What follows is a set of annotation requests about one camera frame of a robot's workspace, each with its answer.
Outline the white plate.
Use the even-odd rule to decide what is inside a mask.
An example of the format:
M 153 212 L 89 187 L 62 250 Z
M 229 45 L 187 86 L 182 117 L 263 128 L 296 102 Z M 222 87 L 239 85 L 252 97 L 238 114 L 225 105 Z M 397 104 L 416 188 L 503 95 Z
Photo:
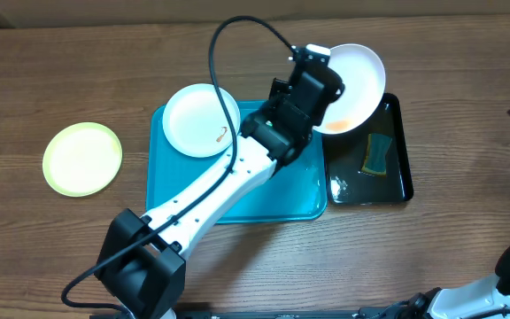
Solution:
M 238 133 L 240 111 L 237 102 L 224 89 L 220 90 L 233 122 L 231 129 L 212 84 L 189 85 L 177 91 L 167 102 L 162 127 L 176 151 L 194 158 L 207 158 L 225 151 Z M 218 144 L 222 126 L 228 127 L 227 139 Z
M 380 57 L 367 46 L 347 43 L 331 48 L 328 66 L 343 80 L 343 95 L 330 104 L 322 124 L 313 129 L 324 135 L 332 134 L 326 124 L 333 121 L 349 120 L 351 128 L 361 124 L 374 113 L 381 102 L 386 84 L 386 73 Z

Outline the green yellow sponge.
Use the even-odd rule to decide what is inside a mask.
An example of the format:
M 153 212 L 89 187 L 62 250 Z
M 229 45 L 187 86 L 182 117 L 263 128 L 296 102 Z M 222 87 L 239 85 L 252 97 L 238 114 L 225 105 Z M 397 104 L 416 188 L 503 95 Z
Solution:
M 392 138 L 383 134 L 371 133 L 367 137 L 367 148 L 360 172 L 372 176 L 387 175 L 387 153 Z

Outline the light green plate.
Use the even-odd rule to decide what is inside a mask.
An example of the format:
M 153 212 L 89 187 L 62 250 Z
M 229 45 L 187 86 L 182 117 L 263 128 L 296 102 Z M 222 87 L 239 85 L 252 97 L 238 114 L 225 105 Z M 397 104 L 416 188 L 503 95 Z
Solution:
M 113 181 L 122 159 L 120 140 L 111 129 L 96 122 L 79 122 L 50 140 L 42 157 L 42 173 L 57 193 L 87 197 Z

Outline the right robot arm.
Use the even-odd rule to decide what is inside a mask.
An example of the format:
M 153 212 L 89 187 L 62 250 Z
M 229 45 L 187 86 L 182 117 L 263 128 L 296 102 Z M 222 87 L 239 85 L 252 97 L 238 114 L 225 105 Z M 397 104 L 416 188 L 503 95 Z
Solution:
M 494 273 L 457 288 L 419 293 L 398 307 L 394 316 L 429 319 L 510 318 L 510 246 Z

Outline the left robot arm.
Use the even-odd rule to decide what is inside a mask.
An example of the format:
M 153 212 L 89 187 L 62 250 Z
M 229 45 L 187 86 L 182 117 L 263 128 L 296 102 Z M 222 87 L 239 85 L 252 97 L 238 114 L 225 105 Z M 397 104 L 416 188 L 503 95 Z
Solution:
M 123 210 L 110 223 L 96 278 L 133 318 L 169 315 L 184 288 L 186 260 L 237 201 L 295 161 L 329 104 L 344 92 L 328 67 L 331 51 L 308 44 L 295 68 L 275 80 L 269 99 L 242 122 L 230 150 L 165 204 L 137 216 Z

